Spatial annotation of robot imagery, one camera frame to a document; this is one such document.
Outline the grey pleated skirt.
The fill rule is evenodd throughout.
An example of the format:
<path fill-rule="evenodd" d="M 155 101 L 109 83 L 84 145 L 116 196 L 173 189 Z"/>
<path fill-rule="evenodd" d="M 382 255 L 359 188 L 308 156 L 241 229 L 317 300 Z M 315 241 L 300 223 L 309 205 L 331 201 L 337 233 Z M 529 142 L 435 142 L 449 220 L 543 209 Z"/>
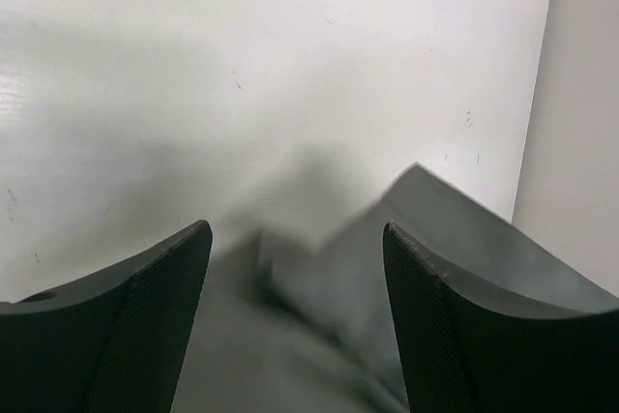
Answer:
<path fill-rule="evenodd" d="M 176 412 L 405 412 L 383 267 L 394 222 L 462 268 L 570 310 L 617 298 L 420 165 L 316 250 L 265 230 L 208 273 Z"/>

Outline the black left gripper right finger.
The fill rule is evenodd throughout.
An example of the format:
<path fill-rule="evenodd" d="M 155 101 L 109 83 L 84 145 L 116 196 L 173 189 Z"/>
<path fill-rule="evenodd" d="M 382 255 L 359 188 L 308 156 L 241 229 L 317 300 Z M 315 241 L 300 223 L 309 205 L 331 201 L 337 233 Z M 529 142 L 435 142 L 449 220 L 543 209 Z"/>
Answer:
<path fill-rule="evenodd" d="M 579 311 L 496 285 L 394 223 L 383 261 L 414 412 L 614 412 L 618 312 Z"/>

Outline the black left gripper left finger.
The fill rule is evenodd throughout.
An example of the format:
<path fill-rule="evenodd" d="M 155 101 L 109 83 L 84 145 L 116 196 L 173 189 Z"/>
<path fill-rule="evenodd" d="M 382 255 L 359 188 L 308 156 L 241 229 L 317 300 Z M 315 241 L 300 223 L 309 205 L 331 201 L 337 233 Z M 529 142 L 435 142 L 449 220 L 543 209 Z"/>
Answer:
<path fill-rule="evenodd" d="M 168 412 L 207 273 L 196 221 L 98 272 L 1 305 L 4 412 Z"/>

